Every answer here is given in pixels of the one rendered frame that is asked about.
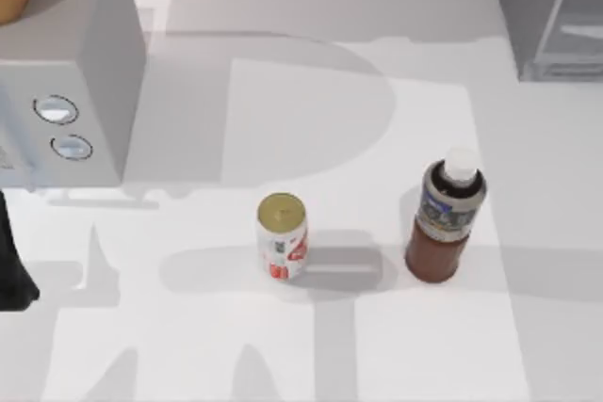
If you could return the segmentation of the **small round microwave knob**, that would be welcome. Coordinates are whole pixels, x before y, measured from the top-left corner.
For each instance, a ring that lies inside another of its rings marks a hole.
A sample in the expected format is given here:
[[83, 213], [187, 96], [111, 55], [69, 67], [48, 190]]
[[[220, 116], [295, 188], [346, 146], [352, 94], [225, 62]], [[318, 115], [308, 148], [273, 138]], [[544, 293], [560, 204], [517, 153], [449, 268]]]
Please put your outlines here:
[[70, 161], [84, 161], [93, 154], [90, 142], [78, 135], [53, 137], [50, 146], [56, 155]]

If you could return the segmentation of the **large round microwave knob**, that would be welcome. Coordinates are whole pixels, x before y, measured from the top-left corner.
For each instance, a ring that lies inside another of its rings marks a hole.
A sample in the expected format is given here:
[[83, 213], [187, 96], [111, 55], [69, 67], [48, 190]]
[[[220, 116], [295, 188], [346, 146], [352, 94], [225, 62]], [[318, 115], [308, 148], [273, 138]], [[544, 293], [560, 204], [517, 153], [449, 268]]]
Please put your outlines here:
[[68, 98], [59, 95], [49, 95], [33, 101], [33, 109], [42, 120], [66, 125], [79, 117], [77, 106]]

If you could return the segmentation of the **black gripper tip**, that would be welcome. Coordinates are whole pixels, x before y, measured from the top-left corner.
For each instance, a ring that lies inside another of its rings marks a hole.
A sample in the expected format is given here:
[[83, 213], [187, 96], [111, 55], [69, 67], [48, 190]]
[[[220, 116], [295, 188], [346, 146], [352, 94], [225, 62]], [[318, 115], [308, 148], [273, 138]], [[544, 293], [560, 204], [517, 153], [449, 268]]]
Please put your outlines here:
[[16, 249], [6, 198], [0, 190], [0, 312], [25, 311], [40, 295]]

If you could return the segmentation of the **red and white can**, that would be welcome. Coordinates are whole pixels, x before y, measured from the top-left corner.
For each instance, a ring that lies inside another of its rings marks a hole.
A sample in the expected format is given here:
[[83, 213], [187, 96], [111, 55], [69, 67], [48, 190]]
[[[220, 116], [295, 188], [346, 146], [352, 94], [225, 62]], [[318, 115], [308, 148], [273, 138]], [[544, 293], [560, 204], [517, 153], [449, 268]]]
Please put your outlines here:
[[256, 242], [260, 263], [270, 277], [290, 281], [301, 275], [308, 257], [308, 222], [303, 202], [275, 192], [256, 210]]

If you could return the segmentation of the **grey cabinet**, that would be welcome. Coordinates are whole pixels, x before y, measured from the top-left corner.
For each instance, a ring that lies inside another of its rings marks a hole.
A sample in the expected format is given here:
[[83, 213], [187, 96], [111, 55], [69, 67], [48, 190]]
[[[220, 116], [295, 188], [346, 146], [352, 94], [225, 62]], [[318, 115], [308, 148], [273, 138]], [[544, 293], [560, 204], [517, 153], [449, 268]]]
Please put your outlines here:
[[518, 79], [603, 83], [603, 0], [498, 0]]

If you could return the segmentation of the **brown bottle with white cap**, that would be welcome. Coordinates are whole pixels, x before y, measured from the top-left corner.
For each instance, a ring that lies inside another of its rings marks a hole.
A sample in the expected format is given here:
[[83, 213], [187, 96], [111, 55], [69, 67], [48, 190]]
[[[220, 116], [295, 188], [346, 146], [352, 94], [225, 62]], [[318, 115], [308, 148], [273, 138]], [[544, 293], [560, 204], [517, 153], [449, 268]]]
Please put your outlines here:
[[454, 276], [486, 196], [487, 182], [471, 150], [452, 148], [426, 168], [404, 255], [416, 278], [441, 283]]

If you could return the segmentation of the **pale microwave oven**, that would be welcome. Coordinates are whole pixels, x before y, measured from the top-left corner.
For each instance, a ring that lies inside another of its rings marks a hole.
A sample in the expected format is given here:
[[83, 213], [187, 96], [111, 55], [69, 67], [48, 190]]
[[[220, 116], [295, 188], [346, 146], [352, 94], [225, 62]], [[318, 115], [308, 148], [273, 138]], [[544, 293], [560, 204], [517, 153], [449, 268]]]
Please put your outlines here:
[[[0, 189], [121, 183], [146, 66], [135, 0], [29, 0], [0, 25]], [[38, 117], [33, 101], [70, 99], [76, 121]], [[92, 156], [70, 161], [53, 137], [78, 135]]]

